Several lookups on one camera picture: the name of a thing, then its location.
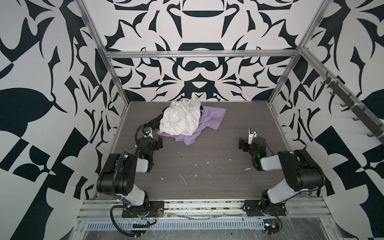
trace ventilated metal cover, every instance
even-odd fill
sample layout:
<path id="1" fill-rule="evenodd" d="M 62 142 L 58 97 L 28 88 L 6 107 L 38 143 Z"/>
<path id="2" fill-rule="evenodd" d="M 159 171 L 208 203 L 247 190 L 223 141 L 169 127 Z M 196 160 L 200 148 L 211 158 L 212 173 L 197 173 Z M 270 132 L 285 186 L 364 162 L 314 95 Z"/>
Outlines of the ventilated metal cover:
<path id="1" fill-rule="evenodd" d="M 145 224 L 142 220 L 116 221 L 124 230 L 132 230 L 132 224 Z M 112 221 L 89 221 L 87 231 L 112 230 Z M 264 230 L 262 219 L 208 219 L 208 220 L 157 220 L 151 230 L 224 230 L 224 229 L 255 229 Z M 134 230 L 148 230 L 148 228 L 134 228 Z"/>

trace black fabric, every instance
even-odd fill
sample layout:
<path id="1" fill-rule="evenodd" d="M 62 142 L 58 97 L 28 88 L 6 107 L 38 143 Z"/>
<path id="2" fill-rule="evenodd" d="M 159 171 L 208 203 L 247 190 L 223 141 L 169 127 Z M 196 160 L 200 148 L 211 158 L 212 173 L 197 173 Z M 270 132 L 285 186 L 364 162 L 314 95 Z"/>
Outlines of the black fabric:
<path id="1" fill-rule="evenodd" d="M 166 107 L 163 109 L 163 114 L 164 114 L 164 111 L 169 108 L 169 107 Z M 146 124 L 144 124 L 144 127 L 150 127 L 152 128 L 152 130 L 155 130 L 155 129 L 159 129 L 160 128 L 160 120 L 163 118 L 163 114 L 157 116 L 156 118 L 150 120 L 149 122 L 147 122 Z M 200 105 L 200 116 L 203 114 L 203 106 Z"/>

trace white cloth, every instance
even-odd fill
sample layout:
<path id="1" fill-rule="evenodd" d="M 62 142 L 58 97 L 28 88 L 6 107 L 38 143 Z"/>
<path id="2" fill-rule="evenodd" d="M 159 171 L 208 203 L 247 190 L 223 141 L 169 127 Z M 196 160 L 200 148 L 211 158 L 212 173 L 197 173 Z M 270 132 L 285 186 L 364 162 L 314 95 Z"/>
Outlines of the white cloth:
<path id="1" fill-rule="evenodd" d="M 191 136 L 199 126 L 200 105 L 196 98 L 172 101 L 160 120 L 160 132 Z"/>

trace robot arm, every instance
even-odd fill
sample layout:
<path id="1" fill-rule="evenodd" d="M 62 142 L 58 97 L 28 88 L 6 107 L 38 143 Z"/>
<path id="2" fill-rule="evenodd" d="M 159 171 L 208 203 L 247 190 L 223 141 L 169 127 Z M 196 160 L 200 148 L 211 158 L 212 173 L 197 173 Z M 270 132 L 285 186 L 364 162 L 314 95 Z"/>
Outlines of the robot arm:
<path id="1" fill-rule="evenodd" d="M 110 154 L 107 162 L 97 180 L 97 191 L 111 195 L 112 179 L 116 161 L 120 154 Z M 123 157 L 122 168 L 119 169 L 116 178 L 116 194 L 122 196 L 131 206 L 141 206 L 144 203 L 145 192 L 135 184 L 136 172 L 146 172 L 148 168 L 147 159 L 139 159 L 136 154 L 126 154 Z"/>
<path id="2" fill-rule="evenodd" d="M 304 149 L 264 157 L 260 159 L 260 166 L 263 170 L 282 169 L 284 173 L 285 179 L 266 192 L 272 204 L 284 202 L 302 191 L 319 189 L 326 180 L 321 168 Z"/>

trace black cable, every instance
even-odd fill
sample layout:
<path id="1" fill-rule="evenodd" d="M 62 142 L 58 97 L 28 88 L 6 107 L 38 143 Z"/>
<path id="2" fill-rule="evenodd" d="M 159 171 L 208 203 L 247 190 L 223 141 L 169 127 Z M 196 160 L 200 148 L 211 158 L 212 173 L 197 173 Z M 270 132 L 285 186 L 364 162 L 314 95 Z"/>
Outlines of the black cable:
<path id="1" fill-rule="evenodd" d="M 115 219 L 113 218 L 113 209 L 116 209 L 116 208 L 119 208 L 119 209 L 124 209 L 126 208 L 127 206 L 124 206 L 124 205 L 115 205 L 115 206 L 112 206 L 111 207 L 111 210 L 110 210 L 110 215 L 111 215 L 111 220 L 112 220 L 112 224 L 115 226 L 115 228 L 117 229 L 117 231 L 119 231 L 121 234 L 127 236 L 127 237 L 141 237 L 141 235 L 136 235 L 136 234 L 132 234 L 132 233 L 127 233 L 125 231 L 123 231 L 116 223 Z"/>
<path id="2" fill-rule="evenodd" d="M 275 218 L 277 218 L 278 222 L 280 222 L 279 230 L 278 230 L 277 232 L 275 232 L 275 233 L 278 233 L 278 232 L 280 232 L 280 231 L 283 229 L 283 223 L 282 223 L 282 221 L 280 220 L 280 218 L 277 217 L 277 215 L 273 215 L 273 214 L 270 213 L 270 212 L 264 212 L 263 210 L 261 210 L 261 212 L 264 213 L 264 214 L 268 214 L 268 215 L 274 216 Z"/>
<path id="3" fill-rule="evenodd" d="M 245 206 L 246 206 L 246 205 L 249 206 L 249 204 L 244 204 L 243 207 L 242 207 L 243 211 L 245 211 L 245 212 L 254 211 L 254 209 L 252 209 L 252 208 L 245 209 Z M 276 218 L 279 220 L 279 222 L 280 222 L 280 228 L 279 228 L 279 230 L 278 230 L 277 232 L 280 232 L 280 230 L 283 228 L 283 223 L 281 222 L 280 218 L 278 218 L 276 215 L 273 215 L 272 213 L 264 212 L 262 209 L 261 209 L 260 211 L 261 211 L 262 213 L 264 213 L 264 214 L 272 215 L 272 216 L 276 217 Z"/>
<path id="4" fill-rule="evenodd" d="M 141 228 L 146 228 L 146 227 L 150 227 L 150 226 L 152 226 L 152 225 L 155 225 L 156 224 L 156 219 L 155 219 L 155 221 L 153 222 L 153 223 L 150 223 L 150 224 L 147 224 L 147 225 L 140 225 L 140 224 L 132 224 L 132 227 L 141 227 Z"/>
<path id="5" fill-rule="evenodd" d="M 115 166 L 115 171 L 113 173 L 113 177 L 112 177 L 111 195 L 114 198 L 119 199 L 119 200 L 122 199 L 122 196 L 116 195 L 116 178 L 118 176 L 118 172 L 119 172 L 119 169 L 120 169 L 121 164 L 122 164 L 122 158 L 124 157 L 125 154 L 128 154 L 128 152 L 123 152 L 122 154 L 120 154 L 119 159 L 118 159 L 116 166 Z"/>
<path id="6" fill-rule="evenodd" d="M 140 129 L 145 134 L 145 132 L 144 132 L 144 125 L 140 125 L 139 128 L 135 132 L 135 143 L 136 143 L 136 146 L 139 146 L 139 141 L 137 140 L 137 134 L 139 133 Z"/>
<path id="7" fill-rule="evenodd" d="M 255 138 L 262 138 L 262 139 L 264 139 L 265 145 L 268 147 L 269 151 L 271 151 L 272 155 L 275 155 L 275 154 L 272 152 L 272 150 L 270 149 L 270 147 L 268 146 L 268 144 L 267 144 L 265 138 L 263 138 L 263 137 L 255 137 Z"/>

